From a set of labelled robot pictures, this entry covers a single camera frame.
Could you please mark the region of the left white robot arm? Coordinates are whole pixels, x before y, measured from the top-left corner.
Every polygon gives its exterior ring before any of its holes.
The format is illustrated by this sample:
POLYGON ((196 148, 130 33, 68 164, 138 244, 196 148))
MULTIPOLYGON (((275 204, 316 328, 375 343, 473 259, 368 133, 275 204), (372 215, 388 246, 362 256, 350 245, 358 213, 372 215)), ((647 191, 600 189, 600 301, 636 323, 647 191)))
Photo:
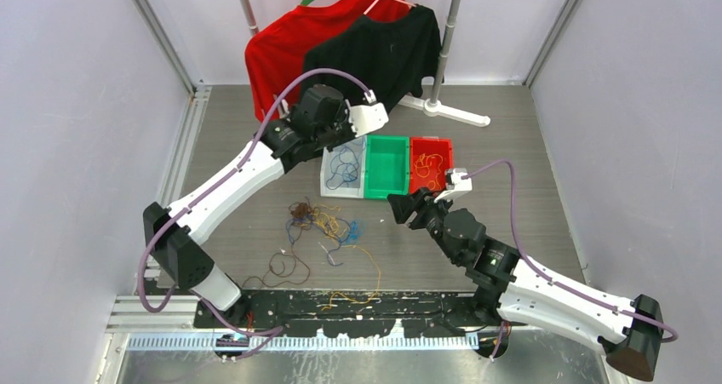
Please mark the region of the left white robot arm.
POLYGON ((240 286, 203 250, 215 229, 251 196, 288 174, 299 163, 361 136, 364 108, 337 90, 317 85, 289 108, 285 117, 266 117, 244 149, 201 186, 168 207, 151 203, 143 211, 146 247, 139 278, 149 258, 176 288, 198 296, 229 327, 249 313, 240 286))

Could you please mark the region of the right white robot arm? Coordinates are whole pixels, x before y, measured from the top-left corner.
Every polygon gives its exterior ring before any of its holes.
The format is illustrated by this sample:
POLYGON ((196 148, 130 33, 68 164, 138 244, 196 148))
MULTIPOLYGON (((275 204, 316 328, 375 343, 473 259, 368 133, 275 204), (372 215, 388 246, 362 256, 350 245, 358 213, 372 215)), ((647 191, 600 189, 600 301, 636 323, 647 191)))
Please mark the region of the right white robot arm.
POLYGON ((613 295, 554 272, 489 236, 467 209, 453 209, 426 188, 390 194, 387 201, 396 223, 427 231, 473 281, 473 316, 481 324, 538 327, 604 355, 624 375, 653 381, 663 337, 657 300, 613 295))

